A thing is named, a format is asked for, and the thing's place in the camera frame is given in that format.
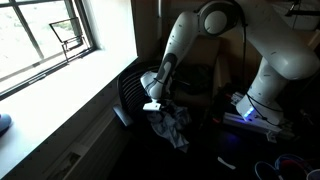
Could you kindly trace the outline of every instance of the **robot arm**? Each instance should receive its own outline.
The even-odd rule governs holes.
[[[169,93],[174,69],[198,35],[219,36],[232,28],[241,32],[245,24],[245,38],[263,59],[249,91],[236,105],[237,111],[255,125],[267,129],[279,125],[283,114],[275,98],[289,80],[313,75],[319,69],[319,59],[264,0],[210,1],[197,12],[183,12],[171,31],[159,72],[141,78],[152,99],[144,109],[159,110],[158,101]]]
[[[158,73],[147,72],[141,77],[141,83],[152,99],[144,109],[160,110],[158,101],[170,93],[171,76],[198,35],[217,37],[234,28],[239,17],[241,9],[228,1],[211,1],[198,11],[181,13],[170,33]]]

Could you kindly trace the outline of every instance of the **window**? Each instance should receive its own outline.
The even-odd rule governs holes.
[[[83,12],[79,0],[0,0],[0,100],[93,50]],[[81,35],[82,43],[64,48],[52,23],[59,35]]]

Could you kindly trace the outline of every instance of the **blue light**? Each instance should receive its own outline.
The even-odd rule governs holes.
[[[244,116],[245,118],[247,118],[247,117],[252,113],[253,110],[254,110],[254,108],[251,107],[243,116]]]

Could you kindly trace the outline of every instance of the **white wall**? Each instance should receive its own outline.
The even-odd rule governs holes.
[[[132,0],[132,7],[139,60],[152,60],[160,50],[158,0]]]

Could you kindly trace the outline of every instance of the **gray cloth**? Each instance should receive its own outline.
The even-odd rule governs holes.
[[[172,113],[154,111],[147,114],[147,118],[159,136],[169,140],[174,148],[186,152],[189,142],[179,131],[191,123],[191,117],[186,107],[178,107],[174,103],[171,103],[170,106]]]

